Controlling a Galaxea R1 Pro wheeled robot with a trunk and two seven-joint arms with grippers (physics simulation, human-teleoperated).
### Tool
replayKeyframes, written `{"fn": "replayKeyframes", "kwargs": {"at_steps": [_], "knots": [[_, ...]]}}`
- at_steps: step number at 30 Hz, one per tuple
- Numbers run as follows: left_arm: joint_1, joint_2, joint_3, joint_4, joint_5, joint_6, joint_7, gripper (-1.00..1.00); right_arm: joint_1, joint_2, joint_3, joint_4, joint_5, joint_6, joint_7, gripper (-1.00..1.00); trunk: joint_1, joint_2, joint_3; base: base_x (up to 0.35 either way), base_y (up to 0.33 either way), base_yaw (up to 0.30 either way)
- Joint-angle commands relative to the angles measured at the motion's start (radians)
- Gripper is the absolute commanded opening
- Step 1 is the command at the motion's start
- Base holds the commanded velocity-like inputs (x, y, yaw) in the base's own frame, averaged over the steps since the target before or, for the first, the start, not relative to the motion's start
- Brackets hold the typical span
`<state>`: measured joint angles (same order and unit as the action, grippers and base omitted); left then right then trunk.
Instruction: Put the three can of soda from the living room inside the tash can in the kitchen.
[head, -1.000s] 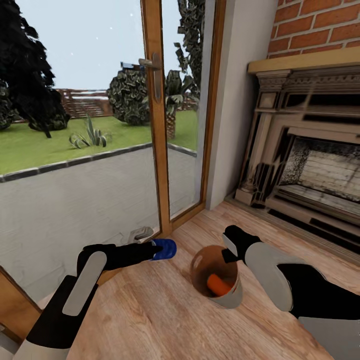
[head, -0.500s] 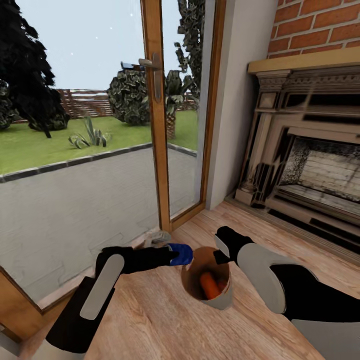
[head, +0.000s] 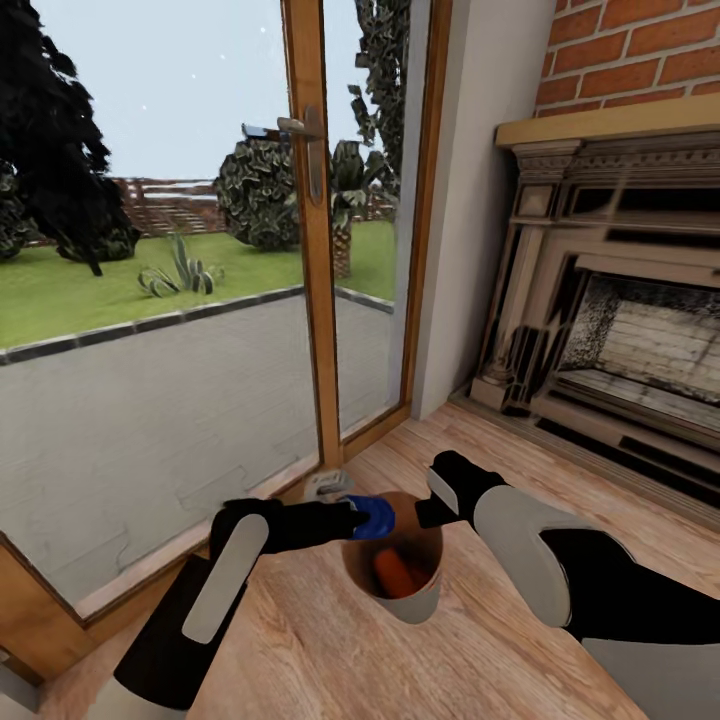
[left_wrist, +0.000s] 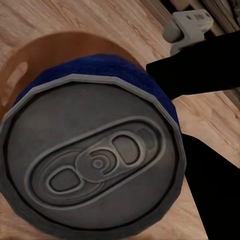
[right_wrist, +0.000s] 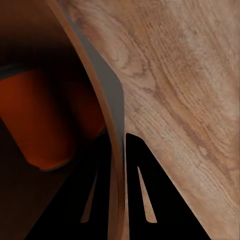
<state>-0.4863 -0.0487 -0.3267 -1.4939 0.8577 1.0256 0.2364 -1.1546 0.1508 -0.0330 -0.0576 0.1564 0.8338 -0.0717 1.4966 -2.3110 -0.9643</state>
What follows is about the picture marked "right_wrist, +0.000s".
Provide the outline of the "can of soda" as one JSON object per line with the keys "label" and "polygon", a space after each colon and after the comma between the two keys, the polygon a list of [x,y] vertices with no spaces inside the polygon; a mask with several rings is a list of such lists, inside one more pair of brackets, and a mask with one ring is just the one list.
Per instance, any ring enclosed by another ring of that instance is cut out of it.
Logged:
{"label": "can of soda", "polygon": [[84,139],[101,136],[107,128],[92,85],[60,60],[44,63],[75,126]]}
{"label": "can of soda", "polygon": [[30,58],[0,67],[0,116],[28,162],[43,172],[80,153],[80,135],[42,62]]}

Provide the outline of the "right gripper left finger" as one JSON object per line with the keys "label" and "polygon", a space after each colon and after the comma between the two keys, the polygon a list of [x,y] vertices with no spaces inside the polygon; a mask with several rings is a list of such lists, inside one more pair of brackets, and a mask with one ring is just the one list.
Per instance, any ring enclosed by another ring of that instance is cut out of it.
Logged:
{"label": "right gripper left finger", "polygon": [[[97,137],[24,240],[108,240],[112,146]],[[89,220],[80,223],[94,179]]]}

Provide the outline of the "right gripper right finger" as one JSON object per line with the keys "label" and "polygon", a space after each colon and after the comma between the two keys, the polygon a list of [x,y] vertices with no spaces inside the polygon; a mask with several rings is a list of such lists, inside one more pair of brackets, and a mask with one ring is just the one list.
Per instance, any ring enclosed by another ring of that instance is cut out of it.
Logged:
{"label": "right gripper right finger", "polygon": [[[211,240],[140,138],[126,133],[129,240]],[[146,220],[138,168],[157,223]]]}

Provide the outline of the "trash can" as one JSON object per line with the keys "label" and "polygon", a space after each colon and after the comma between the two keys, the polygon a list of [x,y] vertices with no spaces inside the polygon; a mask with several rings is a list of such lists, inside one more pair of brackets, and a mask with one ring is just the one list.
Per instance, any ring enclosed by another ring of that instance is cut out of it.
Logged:
{"label": "trash can", "polygon": [[[0,68],[23,60],[60,60],[95,90],[111,141],[108,240],[125,221],[125,99],[120,79],[57,0],[0,0]],[[0,240],[24,240],[93,139],[52,171],[26,159],[0,116]],[[97,174],[80,223],[89,220]]]}

